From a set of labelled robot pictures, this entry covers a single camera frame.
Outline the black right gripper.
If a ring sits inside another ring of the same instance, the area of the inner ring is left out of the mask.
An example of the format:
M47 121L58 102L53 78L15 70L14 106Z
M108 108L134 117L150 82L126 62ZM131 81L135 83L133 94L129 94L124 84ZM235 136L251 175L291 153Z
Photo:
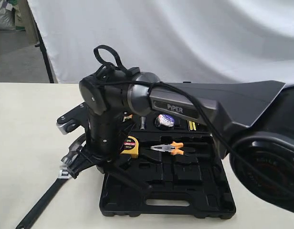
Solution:
M131 135L136 124L123 121L124 112L105 112L98 115L88 112L88 132L86 146L76 154L67 166L69 175L76 179L78 175L92 167L104 163L104 171L112 176L124 176L134 158L122 154L124 142Z

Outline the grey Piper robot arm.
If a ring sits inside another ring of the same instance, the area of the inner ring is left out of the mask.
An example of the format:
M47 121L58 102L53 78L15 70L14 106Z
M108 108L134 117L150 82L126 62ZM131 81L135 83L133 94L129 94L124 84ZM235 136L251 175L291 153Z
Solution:
M72 177L104 173L105 216L236 212L221 164L255 196L294 213L294 85L162 84L153 73L101 68L61 130L82 126L62 161Z

